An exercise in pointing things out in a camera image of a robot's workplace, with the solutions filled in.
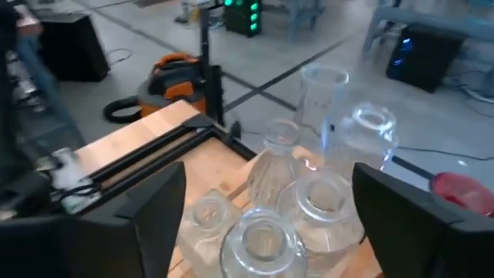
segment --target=red object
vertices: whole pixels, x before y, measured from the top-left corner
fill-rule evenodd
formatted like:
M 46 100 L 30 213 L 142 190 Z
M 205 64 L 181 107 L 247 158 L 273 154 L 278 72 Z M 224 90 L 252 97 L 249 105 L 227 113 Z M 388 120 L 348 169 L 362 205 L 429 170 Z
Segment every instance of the red object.
M 494 194 L 468 176 L 448 172 L 437 174 L 431 180 L 431 191 L 473 212 L 494 216 Z

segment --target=computer tower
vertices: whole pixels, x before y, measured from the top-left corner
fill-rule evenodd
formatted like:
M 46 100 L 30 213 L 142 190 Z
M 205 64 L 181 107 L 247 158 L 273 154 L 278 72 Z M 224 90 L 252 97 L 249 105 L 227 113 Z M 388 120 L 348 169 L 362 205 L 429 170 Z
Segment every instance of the computer tower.
M 434 93 L 465 38 L 457 32 L 410 24 L 401 31 L 386 75 Z
M 225 0 L 225 27 L 248 38 L 259 34 L 262 3 L 260 0 Z
M 41 15 L 40 56 L 58 80 L 97 82 L 110 71 L 89 15 Z

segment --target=black hose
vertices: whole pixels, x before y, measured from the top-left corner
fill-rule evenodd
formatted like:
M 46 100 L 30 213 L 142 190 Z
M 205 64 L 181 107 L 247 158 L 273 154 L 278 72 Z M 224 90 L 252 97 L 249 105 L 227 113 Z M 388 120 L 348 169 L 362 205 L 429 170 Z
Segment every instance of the black hose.
M 113 124 L 130 124 L 140 119 L 140 110 L 130 115 L 115 116 L 114 113 L 122 109 L 138 107 L 137 97 L 128 97 L 122 100 L 115 100 L 103 108 L 103 117 Z

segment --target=black metal frame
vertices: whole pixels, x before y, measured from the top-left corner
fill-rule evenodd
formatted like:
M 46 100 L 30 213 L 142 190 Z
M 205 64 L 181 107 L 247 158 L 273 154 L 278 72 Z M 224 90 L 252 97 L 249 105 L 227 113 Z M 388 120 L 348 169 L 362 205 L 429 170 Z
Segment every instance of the black metal frame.
M 114 175 L 127 170 L 137 162 L 142 161 L 156 151 L 191 132 L 197 132 L 197 134 L 185 142 L 178 144 L 173 149 L 165 152 L 158 158 L 155 158 L 153 161 L 147 162 L 145 166 L 132 171 L 128 175 L 125 175 L 125 177 L 121 178 L 109 188 L 104 189 L 101 198 L 81 211 L 80 215 L 85 214 L 104 202 L 111 200 L 115 196 L 124 193 L 129 188 L 135 186 L 156 171 L 166 167 L 168 164 L 177 160 L 184 154 L 187 154 L 189 151 L 195 149 L 197 146 L 211 138 L 220 140 L 228 148 L 247 161 L 253 159 L 257 155 L 257 153 L 239 141 L 237 134 L 223 130 L 209 117 L 204 114 L 198 114 L 186 120 L 179 127 L 174 128 L 173 130 L 161 135 L 138 149 L 131 151 L 124 157 L 108 164 L 98 171 L 95 171 L 90 175 L 90 178 L 93 179 L 94 182 L 103 183 L 104 181 L 112 178 Z

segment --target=glass bottle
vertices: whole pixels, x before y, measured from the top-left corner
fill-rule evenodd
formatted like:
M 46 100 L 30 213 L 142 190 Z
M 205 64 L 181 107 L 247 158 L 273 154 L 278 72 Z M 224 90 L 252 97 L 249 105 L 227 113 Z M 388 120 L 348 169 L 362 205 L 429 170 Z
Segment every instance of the glass bottle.
M 300 144 L 314 154 L 320 154 L 326 147 L 321 135 L 327 134 L 327 126 L 321 125 L 326 119 L 329 127 L 334 126 L 333 115 L 344 96 L 350 79 L 348 72 L 334 66 L 312 63 L 301 70 L 301 98 L 296 108 L 294 122 L 300 126 Z
M 254 208 L 225 236 L 221 252 L 224 278 L 306 277 L 306 250 L 287 219 Z
M 216 190 L 184 210 L 178 231 L 178 248 L 196 277 L 221 277 L 219 250 L 223 237 L 242 215 Z
M 291 184 L 276 211 L 306 246 L 309 278 L 325 277 L 364 236 L 350 184 L 328 170 L 311 171 Z
M 299 163 L 292 151 L 298 139 L 299 127 L 290 120 L 276 119 L 268 125 L 266 150 L 247 178 L 250 200 L 256 206 L 274 208 L 279 192 L 296 180 Z
M 363 162 L 383 170 L 398 145 L 396 119 L 384 107 L 362 103 L 337 125 L 327 148 L 327 165 L 342 178 L 352 181 L 354 165 Z

